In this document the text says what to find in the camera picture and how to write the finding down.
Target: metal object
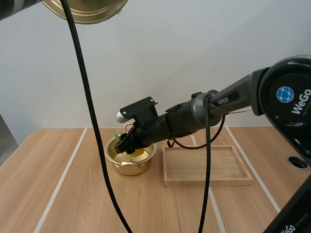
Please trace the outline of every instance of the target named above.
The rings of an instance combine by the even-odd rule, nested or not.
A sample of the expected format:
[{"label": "metal object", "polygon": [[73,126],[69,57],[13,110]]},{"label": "metal object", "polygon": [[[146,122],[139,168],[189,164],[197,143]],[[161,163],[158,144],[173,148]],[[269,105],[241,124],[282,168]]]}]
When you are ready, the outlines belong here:
[{"label": "metal object", "polygon": [[[117,14],[127,0],[68,0],[73,20],[80,24],[95,24],[105,21]],[[66,19],[59,0],[43,0],[52,12]]]},{"label": "metal object", "polygon": [[125,126],[124,126],[124,132],[126,132],[127,131],[127,126],[129,126],[129,125],[134,125],[134,123],[133,122],[130,122],[130,123],[127,123]]},{"label": "metal object", "polygon": [[113,168],[120,174],[133,176],[146,171],[151,164],[152,157],[156,153],[156,144],[144,148],[144,153],[138,157],[132,157],[126,152],[117,154],[114,145],[117,140],[111,138],[105,147],[105,156],[113,163]]},{"label": "metal object", "polygon": [[311,170],[311,166],[299,155],[285,156],[285,159],[296,170]]},{"label": "metal object", "polygon": [[122,115],[121,112],[118,112],[117,115],[116,115],[116,120],[117,120],[118,123],[125,123],[125,122],[129,121],[130,119],[132,119],[132,118],[131,118],[131,117],[125,118],[125,117]]}]

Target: round hole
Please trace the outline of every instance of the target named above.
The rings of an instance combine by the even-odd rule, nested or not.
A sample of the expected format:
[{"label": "round hole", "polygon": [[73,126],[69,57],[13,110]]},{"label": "round hole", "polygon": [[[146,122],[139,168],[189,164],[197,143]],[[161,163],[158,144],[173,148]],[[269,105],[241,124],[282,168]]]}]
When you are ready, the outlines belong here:
[{"label": "round hole", "polygon": [[307,168],[308,164],[303,159],[297,158],[297,157],[289,157],[288,161],[297,168]]}]

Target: blue globe logo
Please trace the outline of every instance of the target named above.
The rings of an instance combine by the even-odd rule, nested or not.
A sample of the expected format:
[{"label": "blue globe logo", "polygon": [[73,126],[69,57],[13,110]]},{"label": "blue globe logo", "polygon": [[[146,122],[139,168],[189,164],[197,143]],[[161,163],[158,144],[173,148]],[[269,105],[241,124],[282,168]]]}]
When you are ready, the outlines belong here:
[{"label": "blue globe logo", "polygon": [[294,99],[294,96],[294,91],[288,86],[280,87],[276,92],[277,99],[282,103],[291,102]]}]

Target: pot rim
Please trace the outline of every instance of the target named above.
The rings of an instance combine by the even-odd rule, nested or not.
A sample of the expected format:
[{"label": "pot rim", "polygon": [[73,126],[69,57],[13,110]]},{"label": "pot rim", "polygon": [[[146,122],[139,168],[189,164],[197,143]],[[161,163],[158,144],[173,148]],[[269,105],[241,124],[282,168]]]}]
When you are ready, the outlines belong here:
[{"label": "pot rim", "polygon": [[[111,139],[108,140],[108,142],[106,143],[106,145],[104,147],[104,153],[105,153],[105,156],[106,156],[107,159],[109,159],[111,162],[113,162],[113,163],[115,163],[117,165],[120,165],[122,162],[111,158],[111,156],[108,153],[109,145],[112,143],[113,140],[115,140],[114,137],[112,137]],[[156,145],[156,143],[153,143],[152,146],[153,146],[153,150],[152,150],[151,154],[147,158],[145,158],[145,159],[143,159],[141,161],[138,161],[138,162],[136,161],[136,163],[141,165],[141,164],[147,162],[148,160],[150,160],[154,156],[154,154],[156,153],[157,145]]]}]

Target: wooden tray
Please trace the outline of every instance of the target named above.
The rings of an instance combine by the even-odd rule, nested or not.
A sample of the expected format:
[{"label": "wooden tray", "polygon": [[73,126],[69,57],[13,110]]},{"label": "wooden tray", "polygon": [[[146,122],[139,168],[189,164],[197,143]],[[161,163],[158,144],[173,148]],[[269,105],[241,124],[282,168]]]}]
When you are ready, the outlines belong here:
[{"label": "wooden tray", "polygon": [[[164,186],[204,186],[206,148],[163,147]],[[211,146],[209,186],[251,185],[253,182],[234,146]]]}]

